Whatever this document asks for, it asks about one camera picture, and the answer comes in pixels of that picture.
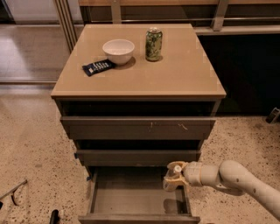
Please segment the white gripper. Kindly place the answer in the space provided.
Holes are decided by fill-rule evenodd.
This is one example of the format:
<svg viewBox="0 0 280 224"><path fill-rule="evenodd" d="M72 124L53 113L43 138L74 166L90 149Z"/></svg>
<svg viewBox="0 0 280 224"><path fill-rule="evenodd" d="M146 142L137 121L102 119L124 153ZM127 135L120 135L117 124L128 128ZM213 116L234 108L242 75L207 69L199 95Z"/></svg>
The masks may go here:
<svg viewBox="0 0 280 224"><path fill-rule="evenodd" d="M170 162L167 168L173 170L176 165L183 170L184 176L181 173L167 172L163 180L163 188L167 192L174 192L179 186L185 186L187 182L191 186L216 187L219 184L219 167L217 165L174 161Z"/></svg>

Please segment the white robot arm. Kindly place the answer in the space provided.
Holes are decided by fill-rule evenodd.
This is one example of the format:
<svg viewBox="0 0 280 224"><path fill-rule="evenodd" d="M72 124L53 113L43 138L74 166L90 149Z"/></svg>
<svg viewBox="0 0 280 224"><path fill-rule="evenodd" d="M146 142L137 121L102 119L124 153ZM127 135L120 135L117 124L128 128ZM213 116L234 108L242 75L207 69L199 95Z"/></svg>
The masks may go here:
<svg viewBox="0 0 280 224"><path fill-rule="evenodd" d="M163 188L173 192L178 186L210 186L234 196L246 193L280 221L280 192L234 160L225 160L220 165L171 162L167 165Z"/></svg>

